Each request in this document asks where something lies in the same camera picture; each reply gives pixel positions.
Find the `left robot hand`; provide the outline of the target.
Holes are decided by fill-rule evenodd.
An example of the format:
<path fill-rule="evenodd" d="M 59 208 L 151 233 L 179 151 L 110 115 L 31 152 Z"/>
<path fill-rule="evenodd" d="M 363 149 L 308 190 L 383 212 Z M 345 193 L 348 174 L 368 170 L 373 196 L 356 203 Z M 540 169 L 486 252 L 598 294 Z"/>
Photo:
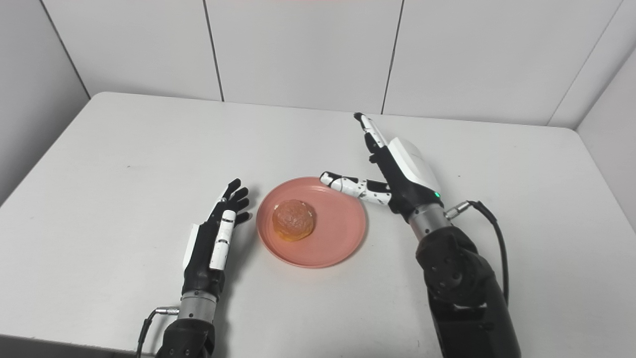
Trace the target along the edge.
<path fill-rule="evenodd" d="M 225 188 L 210 216 L 198 227 L 193 249 L 184 269 L 182 295 L 199 291 L 219 298 L 222 294 L 226 281 L 224 269 L 210 268 L 216 237 L 225 211 L 237 214 L 234 227 L 250 219 L 250 213 L 247 212 L 250 202 L 247 196 L 248 188 L 241 184 L 239 178 L 234 179 Z"/>

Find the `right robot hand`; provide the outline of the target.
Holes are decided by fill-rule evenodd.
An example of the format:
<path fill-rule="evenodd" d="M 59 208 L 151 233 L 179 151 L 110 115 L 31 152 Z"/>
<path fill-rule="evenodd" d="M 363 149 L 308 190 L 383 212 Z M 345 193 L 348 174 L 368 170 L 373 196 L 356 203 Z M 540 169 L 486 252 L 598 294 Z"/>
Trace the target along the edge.
<path fill-rule="evenodd" d="M 363 129 L 369 161 L 378 166 L 385 180 L 323 172 L 320 183 L 361 201 L 386 205 L 406 221 L 429 206 L 443 209 L 438 182 L 417 147 L 397 137 L 388 141 L 371 118 L 361 112 L 353 116 Z"/>

